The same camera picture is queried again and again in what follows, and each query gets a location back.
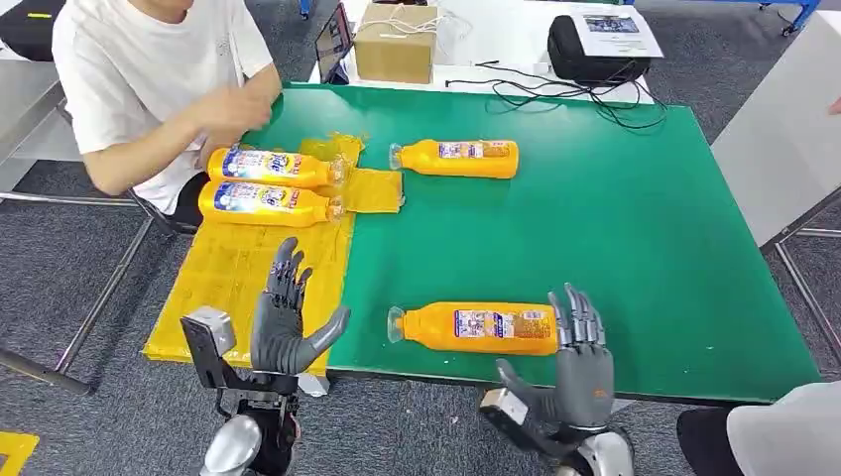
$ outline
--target black cable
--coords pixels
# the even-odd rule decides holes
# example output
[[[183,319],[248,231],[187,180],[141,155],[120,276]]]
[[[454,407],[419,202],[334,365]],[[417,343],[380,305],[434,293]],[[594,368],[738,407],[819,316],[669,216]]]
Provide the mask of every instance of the black cable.
[[[225,417],[225,421],[231,419],[231,414],[226,412],[225,409],[222,407],[222,394],[224,393],[223,389],[216,389],[216,412],[223,417]]]
[[[566,81],[563,79],[554,79],[548,78],[545,76],[540,76],[538,74],[529,74],[527,72],[522,72],[517,69],[512,69],[508,67],[498,66],[499,62],[497,60],[493,61],[485,61],[477,63],[477,66],[487,67],[489,69],[494,69],[498,71],[505,71],[505,72],[512,72],[515,74],[519,74],[525,77],[530,77],[532,79],[541,79],[543,83],[538,84],[536,86],[526,86],[524,84],[520,84],[516,81],[511,81],[510,79],[486,79],[484,81],[478,80],[469,80],[469,79],[449,79],[444,82],[444,86],[448,87],[450,84],[461,83],[461,84],[490,84],[491,90],[494,91],[494,94],[497,95],[500,99],[508,103],[509,105],[513,106],[515,109],[523,107],[535,99],[540,98],[572,98],[582,95],[588,95],[590,100],[596,104],[596,110],[598,114],[607,119],[608,121],[617,124],[618,126],[629,129],[629,130],[642,130],[648,129],[658,124],[662,123],[665,120],[667,109],[665,104],[663,104],[659,99],[654,97],[649,90],[647,90],[644,86],[642,86],[637,80],[633,81],[623,81],[619,79],[615,79],[620,74],[625,72],[630,67],[636,65],[636,61],[634,59],[630,59],[627,61],[621,68],[619,68],[616,72],[611,74],[607,77],[604,81],[598,81],[597,84],[593,85],[582,85],[578,84],[573,81]],[[637,99],[635,102],[630,104],[625,103],[609,103],[601,98],[601,96],[608,94],[615,90],[617,87],[625,84],[626,82],[630,82],[634,85],[635,89],[637,90]],[[525,97],[522,96],[511,96],[503,94],[499,91],[498,87],[502,85],[508,85],[510,87],[515,87],[520,89],[524,94]],[[555,94],[547,94],[543,92],[537,92],[538,89],[541,89],[546,86],[564,86],[567,87],[569,90],[561,91]],[[597,91],[596,88],[605,88],[602,91]],[[623,111],[629,111],[631,109],[636,108],[640,105],[640,101],[642,100],[643,92],[647,94],[652,101],[658,106],[661,110],[660,116],[650,123],[646,124],[633,124],[630,119],[627,117],[621,117]]]

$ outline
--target floor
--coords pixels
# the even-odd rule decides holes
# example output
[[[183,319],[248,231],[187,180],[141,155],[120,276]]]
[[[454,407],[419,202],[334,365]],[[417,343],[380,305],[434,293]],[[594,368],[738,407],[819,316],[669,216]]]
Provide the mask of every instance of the floor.
[[[288,79],[304,80],[312,39],[335,0],[308,22],[294,0],[248,0]],[[839,0],[828,0],[829,6]],[[666,59],[648,76],[652,91],[690,105],[711,142],[790,40],[775,8],[753,4],[640,0]],[[38,163],[18,190],[96,195],[78,164]],[[55,362],[142,217],[136,210],[0,204],[0,345]],[[817,219],[841,226],[841,208]],[[150,362],[139,351],[158,316],[188,238],[149,234],[107,305],[72,374],[99,385],[92,397],[0,369],[0,428],[41,442],[25,475],[195,474],[221,420],[213,395],[191,367]],[[841,241],[790,242],[827,313],[841,328]],[[776,255],[771,270],[827,379],[841,378],[819,330]],[[476,414],[480,391],[415,382],[341,380],[327,398],[304,398],[299,475],[551,474],[550,463],[520,453]],[[631,435],[640,475],[690,475],[674,437],[686,407],[634,403],[615,415]]]

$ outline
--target robotic thumb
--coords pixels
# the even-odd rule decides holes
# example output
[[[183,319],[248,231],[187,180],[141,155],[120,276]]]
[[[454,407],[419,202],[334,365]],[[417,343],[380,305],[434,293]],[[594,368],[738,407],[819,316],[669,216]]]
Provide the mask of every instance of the robotic thumb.
[[[497,359],[497,372],[503,385],[524,404],[543,418],[550,417],[552,393],[550,389],[538,389],[517,375],[514,367],[505,359]]]
[[[349,318],[350,309],[341,305],[333,312],[333,315],[326,324],[304,340],[312,346],[312,349],[315,351],[315,357],[321,355],[344,333]]]

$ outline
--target orange bottle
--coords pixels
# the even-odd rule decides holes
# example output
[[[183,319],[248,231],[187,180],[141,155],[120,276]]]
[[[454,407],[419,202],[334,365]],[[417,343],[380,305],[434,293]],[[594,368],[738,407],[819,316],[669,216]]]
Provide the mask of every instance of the orange bottle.
[[[344,172],[341,158],[324,162],[302,154],[242,150],[237,145],[230,149],[217,149],[207,160],[207,174],[211,179],[298,188],[340,185],[344,181]]]
[[[510,179],[517,173],[520,149],[513,141],[435,142],[410,146],[392,144],[392,169],[412,169],[432,176]]]
[[[340,197],[244,181],[208,182],[198,196],[198,209],[207,221],[297,228],[336,220],[344,213]]]
[[[554,310],[547,304],[435,302],[389,309],[392,343],[414,340],[434,350],[550,355],[557,351]]]

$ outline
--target bottle cap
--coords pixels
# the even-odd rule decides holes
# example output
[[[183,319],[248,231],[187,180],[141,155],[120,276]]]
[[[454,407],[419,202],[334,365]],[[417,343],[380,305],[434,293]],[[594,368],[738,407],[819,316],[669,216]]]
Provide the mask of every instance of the bottle cap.
[[[344,215],[344,204],[341,196],[334,196],[327,202],[327,220],[338,221]]]
[[[402,309],[393,306],[389,309],[389,317],[387,322],[387,331],[389,335],[389,342],[400,342],[404,339],[405,333],[403,331],[403,318],[406,315]]]
[[[345,164],[344,158],[338,156],[335,161],[330,163],[330,184],[342,185],[345,178]]]
[[[403,162],[400,160],[400,151],[402,149],[403,147],[400,144],[392,144],[391,147],[389,147],[389,166],[393,171],[403,167]]]

